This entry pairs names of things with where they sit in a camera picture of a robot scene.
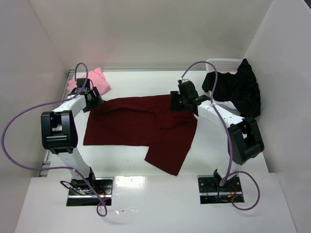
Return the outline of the dark red t shirt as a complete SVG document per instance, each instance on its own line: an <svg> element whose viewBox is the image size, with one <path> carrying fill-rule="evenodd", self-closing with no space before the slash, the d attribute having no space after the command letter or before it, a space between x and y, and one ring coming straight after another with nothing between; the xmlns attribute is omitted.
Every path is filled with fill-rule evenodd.
<svg viewBox="0 0 311 233"><path fill-rule="evenodd" d="M172 112L169 95L106 101L91 110L83 145L145 146L145 161L178 175L191 148L197 119L190 112Z"/></svg>

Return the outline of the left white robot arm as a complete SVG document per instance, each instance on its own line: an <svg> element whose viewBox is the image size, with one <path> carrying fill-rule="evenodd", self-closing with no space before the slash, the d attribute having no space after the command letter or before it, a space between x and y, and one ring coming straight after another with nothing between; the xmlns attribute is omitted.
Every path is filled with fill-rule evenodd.
<svg viewBox="0 0 311 233"><path fill-rule="evenodd" d="M89 112L104 103L99 91L87 78L76 79L77 87L68 99L51 112L41 114L42 145L55 154L67 167L73 186L87 189L86 181L95 187L95 174L78 151L78 133L74 118L79 112Z"/></svg>

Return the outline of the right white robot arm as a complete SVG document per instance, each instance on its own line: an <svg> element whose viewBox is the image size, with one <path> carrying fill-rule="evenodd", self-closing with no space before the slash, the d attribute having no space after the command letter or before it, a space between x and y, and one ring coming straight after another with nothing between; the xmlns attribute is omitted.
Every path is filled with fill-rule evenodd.
<svg viewBox="0 0 311 233"><path fill-rule="evenodd" d="M218 186L226 185L248 160L264 150L257 121L241 117L216 104L206 95L199 96L189 80L178 80L178 91L171 91L171 110L191 112L222 129L227 136L229 159L214 171Z"/></svg>

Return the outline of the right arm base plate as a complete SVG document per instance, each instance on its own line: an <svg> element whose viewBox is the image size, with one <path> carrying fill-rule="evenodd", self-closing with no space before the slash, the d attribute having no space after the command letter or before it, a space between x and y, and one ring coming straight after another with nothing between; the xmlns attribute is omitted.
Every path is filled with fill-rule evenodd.
<svg viewBox="0 0 311 233"><path fill-rule="evenodd" d="M201 204L223 204L234 202L244 202L242 186L238 176L234 176L229 183L224 186L218 186L214 177L198 176L198 186Z"/></svg>

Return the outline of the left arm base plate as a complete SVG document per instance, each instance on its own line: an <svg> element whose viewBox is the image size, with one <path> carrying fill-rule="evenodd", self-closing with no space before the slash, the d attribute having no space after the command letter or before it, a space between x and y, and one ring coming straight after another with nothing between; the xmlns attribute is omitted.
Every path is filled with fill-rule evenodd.
<svg viewBox="0 0 311 233"><path fill-rule="evenodd" d="M90 190L83 180L60 181L69 190L66 206L96 206L99 203L97 196ZM112 202L113 178L96 178L93 181L94 190L107 206Z"/></svg>

